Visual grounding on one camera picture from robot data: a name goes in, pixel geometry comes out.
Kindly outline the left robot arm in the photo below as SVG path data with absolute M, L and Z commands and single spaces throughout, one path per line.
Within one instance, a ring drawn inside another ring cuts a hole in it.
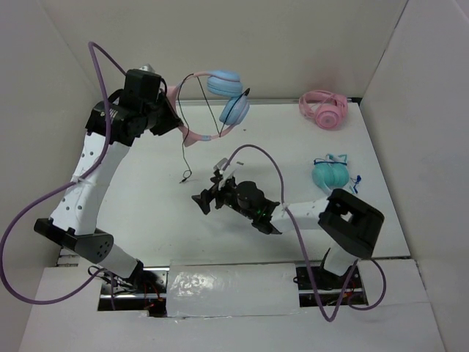
M 145 273 L 143 263 L 117 246 L 111 234 L 97 228 L 97 216 L 134 140 L 145 131 L 162 136 L 182 124 L 165 88 L 164 80 L 148 67 L 126 72 L 123 89 L 91 111 L 73 185 L 53 213 L 34 225 L 35 232 L 118 276 L 129 293 L 155 276 Z

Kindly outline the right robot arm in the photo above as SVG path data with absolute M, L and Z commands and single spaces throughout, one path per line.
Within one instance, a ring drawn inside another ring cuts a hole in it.
M 372 257 L 385 217 L 376 208 L 343 190 L 335 189 L 321 199 L 285 205 L 269 200 L 253 181 L 236 183 L 232 177 L 222 186 L 215 181 L 192 200 L 203 214 L 223 206 L 251 221 L 251 226 L 266 235 L 291 230 L 324 230 L 333 240 L 320 269 L 321 282 L 337 287 L 357 259 Z

